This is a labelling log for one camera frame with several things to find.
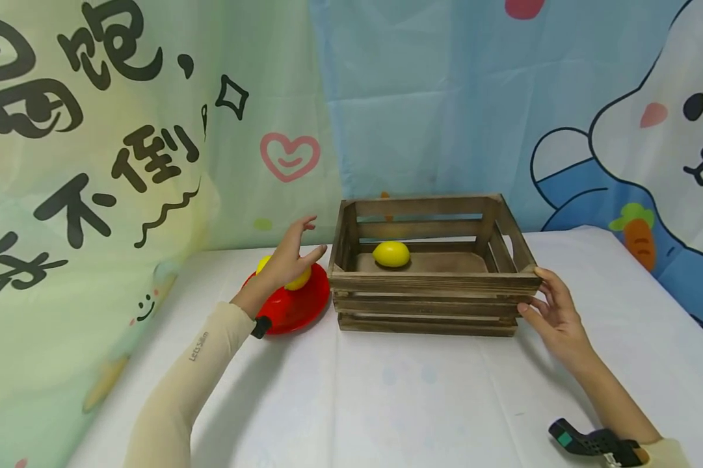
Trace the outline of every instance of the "blue backdrop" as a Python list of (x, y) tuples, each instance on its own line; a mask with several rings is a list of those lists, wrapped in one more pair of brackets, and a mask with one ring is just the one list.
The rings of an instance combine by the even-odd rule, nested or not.
[(524, 230), (607, 228), (703, 322), (703, 0), (311, 11), (343, 195), (502, 192)]

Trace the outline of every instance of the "red plate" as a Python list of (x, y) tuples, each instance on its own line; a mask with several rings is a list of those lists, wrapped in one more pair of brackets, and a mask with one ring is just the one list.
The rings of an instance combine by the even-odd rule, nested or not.
[[(249, 275), (245, 281), (255, 276)], [(311, 324), (325, 310), (330, 297), (330, 284), (325, 269), (318, 264), (312, 265), (309, 281), (300, 290), (289, 291), (281, 287), (263, 304), (258, 317), (266, 316), (271, 320), (271, 329), (267, 335), (281, 335), (293, 332)]]

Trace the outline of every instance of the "white table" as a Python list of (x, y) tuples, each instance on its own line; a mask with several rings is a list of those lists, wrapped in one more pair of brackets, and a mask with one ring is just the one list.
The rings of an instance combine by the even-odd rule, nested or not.
[[(703, 466), (703, 331), (608, 233), (527, 239), (539, 264), (568, 282), (599, 354)], [(231, 299), (271, 251), (203, 252), (188, 262), (71, 468), (121, 465), (150, 390), (213, 304)], [(340, 332), (330, 306), (298, 335), (249, 338), (200, 414), (193, 464), (587, 466), (550, 440), (560, 417), (592, 429), (582, 392), (525, 324), (514, 339)]]

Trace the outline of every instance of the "orange carrot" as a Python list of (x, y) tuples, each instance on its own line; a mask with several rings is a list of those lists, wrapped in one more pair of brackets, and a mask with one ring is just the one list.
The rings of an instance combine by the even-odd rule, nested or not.
[[(387, 193), (386, 191), (383, 190), (382, 193), (380, 193), (380, 198), (390, 198), (390, 193)], [(390, 215), (390, 214), (385, 215), (385, 221), (391, 222), (392, 220), (393, 220), (392, 215)]]
[(636, 218), (624, 225), (622, 232), (627, 250), (647, 271), (653, 271), (656, 267), (656, 243), (648, 223), (642, 218)]

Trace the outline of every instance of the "beige arm sleeve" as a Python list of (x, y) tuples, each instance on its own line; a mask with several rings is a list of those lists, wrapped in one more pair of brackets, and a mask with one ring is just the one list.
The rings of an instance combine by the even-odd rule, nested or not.
[(651, 445), (642, 445), (648, 453), (648, 463), (644, 467), (652, 468), (689, 468), (690, 464), (683, 455), (682, 446), (674, 439), (663, 439)]
[(125, 468), (189, 468), (195, 418), (253, 329), (254, 321), (236, 305), (219, 302), (215, 306), (198, 336), (143, 405)]

